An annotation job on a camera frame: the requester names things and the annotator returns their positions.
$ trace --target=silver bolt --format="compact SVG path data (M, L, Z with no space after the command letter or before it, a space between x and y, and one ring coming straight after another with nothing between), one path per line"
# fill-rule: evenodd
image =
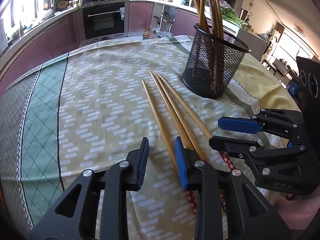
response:
M231 173L232 173L233 176L237 176L238 177L238 176L241 175L241 170L234 169L234 170L232 170Z
M269 174L270 174L270 169L269 169L269 168L264 168L264 169L262 170L262 175L267 176L267 175L269 175Z
M82 175L85 177L89 177L92 175L92 170L85 170L84 172L82 172Z
M128 161L122 161L119 163L119 166L121 168L125 168L125 167L128 167L129 166L129 162Z
M204 166L204 161L196 161L196 162L195 162L195 166L197 166L197 167L202 167L202 166Z
M257 148L255 146L250 146L249 151L251 152L255 152L257 150Z

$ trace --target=oven handle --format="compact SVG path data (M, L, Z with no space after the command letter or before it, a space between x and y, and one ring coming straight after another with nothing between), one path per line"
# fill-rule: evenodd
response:
M92 16L101 15L101 14L116 13L116 12L120 12L120 10L117 10L117 11L114 11L114 12L106 12L106 13L97 13L97 14L92 14L92 15L88 15L88 18L89 18L89 17L92 17Z

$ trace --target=oven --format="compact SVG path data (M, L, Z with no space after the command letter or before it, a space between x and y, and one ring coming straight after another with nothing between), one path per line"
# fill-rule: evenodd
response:
M113 0L82 8L84 44L125 37L128 33L129 0Z

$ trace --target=patterned tablecloth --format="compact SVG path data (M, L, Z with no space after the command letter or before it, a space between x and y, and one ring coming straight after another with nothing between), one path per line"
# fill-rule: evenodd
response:
M281 84L251 55L245 55L222 98L190 92L181 81L192 39L98 42L50 60L20 77L0 99L0 174L12 221L31 228L84 170L102 171L150 142L144 184L128 192L130 239L192 239L195 216L162 142L141 80L153 94L172 141L178 135L149 74L160 72L199 115L213 135L283 147L279 137L221 130L221 116L249 117L264 108L297 109ZM219 154L184 112L206 158L228 171ZM253 182L242 160L236 167ZM274 203L278 194L260 189ZM97 220L97 232L100 222Z

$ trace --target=wire mesh basket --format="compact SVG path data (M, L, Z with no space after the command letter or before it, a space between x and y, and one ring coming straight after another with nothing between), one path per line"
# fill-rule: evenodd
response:
M186 87L203 98L218 99L242 61L250 52L248 46L235 36L224 32L220 39L195 26L192 44L182 80Z

